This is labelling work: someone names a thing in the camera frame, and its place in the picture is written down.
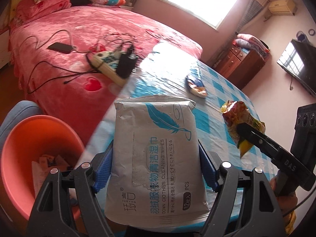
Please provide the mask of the person's hand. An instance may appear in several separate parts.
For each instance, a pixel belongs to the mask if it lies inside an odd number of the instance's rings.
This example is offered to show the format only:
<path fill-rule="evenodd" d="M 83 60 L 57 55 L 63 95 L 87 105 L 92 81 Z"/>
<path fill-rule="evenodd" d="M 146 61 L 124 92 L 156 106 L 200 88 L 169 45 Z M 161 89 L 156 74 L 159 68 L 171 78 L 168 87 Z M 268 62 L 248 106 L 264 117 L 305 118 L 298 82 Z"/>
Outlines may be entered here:
<path fill-rule="evenodd" d="M 271 179 L 270 184 L 276 197 L 294 196 L 298 187 L 295 181 L 279 175 Z"/>

